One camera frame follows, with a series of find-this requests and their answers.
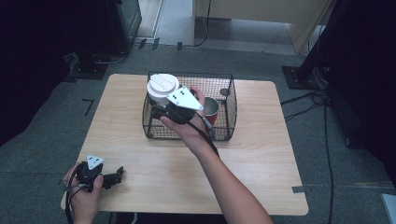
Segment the light wood tabletop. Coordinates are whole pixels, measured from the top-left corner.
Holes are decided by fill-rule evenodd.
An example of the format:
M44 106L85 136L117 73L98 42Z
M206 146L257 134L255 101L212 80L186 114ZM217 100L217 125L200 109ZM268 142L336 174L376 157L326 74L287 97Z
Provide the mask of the light wood tabletop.
M198 160L183 142L145 136L147 81L137 75L109 78L79 154L79 161L87 154L104 158L104 175L125 169L122 183L102 191L100 210L220 214ZM236 126L230 141L215 142L221 159L270 215L305 215L305 194L292 190L302 182L275 84L235 80L234 85Z

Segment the black wire basket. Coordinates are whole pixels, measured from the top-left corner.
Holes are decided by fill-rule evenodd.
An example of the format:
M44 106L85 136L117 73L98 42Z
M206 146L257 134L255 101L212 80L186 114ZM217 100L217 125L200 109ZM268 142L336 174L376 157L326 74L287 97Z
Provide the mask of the black wire basket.
M210 132L213 141L228 141L233 137L236 123L236 94L232 74L208 74L208 73L180 73L180 72L149 72L148 82L151 75L170 74L177 77L181 86L195 86L205 97L211 97L218 101L218 117ZM146 95L143 105L142 123L145 135L152 139L176 140L180 137L172 130L165 127L159 120L151 116L152 106L149 103L149 95Z

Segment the cup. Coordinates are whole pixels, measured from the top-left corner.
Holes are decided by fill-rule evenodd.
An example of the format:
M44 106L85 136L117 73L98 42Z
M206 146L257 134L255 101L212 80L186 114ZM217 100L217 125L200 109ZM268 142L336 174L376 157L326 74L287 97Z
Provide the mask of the cup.
M219 103L212 97L205 97L204 105L205 117L212 126L215 124L219 113Z

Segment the white triangular marker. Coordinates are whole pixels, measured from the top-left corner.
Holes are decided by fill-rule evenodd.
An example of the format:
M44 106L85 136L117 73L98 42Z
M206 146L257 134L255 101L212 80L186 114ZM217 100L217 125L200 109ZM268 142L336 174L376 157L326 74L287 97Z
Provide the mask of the white triangular marker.
M187 89L187 87L183 86L176 91L173 91L169 95L166 96L173 104L194 110L203 110L204 107L198 102L198 100L192 95L192 93Z
M99 157L95 157L92 155L87 156L88 168L90 170L93 170L96 166L100 165L100 163L102 163L103 161L104 161L104 159L99 158Z

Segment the wooden desk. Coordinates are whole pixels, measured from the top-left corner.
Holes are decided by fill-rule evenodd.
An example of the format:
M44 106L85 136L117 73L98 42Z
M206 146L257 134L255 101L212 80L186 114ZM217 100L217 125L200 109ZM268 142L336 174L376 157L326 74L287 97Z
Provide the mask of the wooden desk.
M301 186L282 109L272 82L235 80L238 115L221 159L271 215L305 215ZM103 174L120 166L122 183L103 190L101 211L220 214L195 157L178 140L147 139L142 108L147 76L112 75L78 157L105 159Z
M207 16L209 1L193 1L192 43L194 18ZM210 17L286 23L291 42L300 53L317 26L326 23L334 3L334 0L213 0Z

